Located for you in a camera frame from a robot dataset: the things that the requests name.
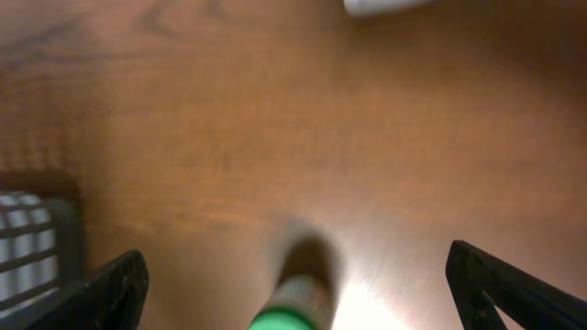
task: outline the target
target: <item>green lid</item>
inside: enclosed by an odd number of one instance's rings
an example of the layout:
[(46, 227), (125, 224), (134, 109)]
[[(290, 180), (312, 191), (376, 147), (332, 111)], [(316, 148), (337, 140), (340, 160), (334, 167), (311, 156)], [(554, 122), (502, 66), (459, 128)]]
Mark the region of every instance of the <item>green lid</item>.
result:
[(249, 330), (315, 330), (303, 318), (287, 311), (271, 311), (255, 317)]

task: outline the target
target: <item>wood grain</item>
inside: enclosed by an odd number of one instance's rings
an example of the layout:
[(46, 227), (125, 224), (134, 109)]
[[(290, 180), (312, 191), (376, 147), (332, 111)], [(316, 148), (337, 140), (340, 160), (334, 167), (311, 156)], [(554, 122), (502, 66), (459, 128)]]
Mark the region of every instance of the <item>wood grain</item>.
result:
[(0, 183), (76, 178), (91, 267), (145, 254), (143, 329), (246, 328), (312, 232), (337, 330), (459, 328), (458, 238), (587, 299), (586, 11), (5, 2)]

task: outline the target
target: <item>white object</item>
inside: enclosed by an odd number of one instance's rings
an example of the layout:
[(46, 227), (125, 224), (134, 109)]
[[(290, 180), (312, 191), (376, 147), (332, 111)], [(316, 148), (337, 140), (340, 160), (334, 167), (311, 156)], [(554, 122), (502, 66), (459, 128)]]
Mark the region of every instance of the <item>white object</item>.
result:
[(418, 6), (432, 0), (344, 0), (347, 12), (355, 17), (390, 12), (411, 6)]

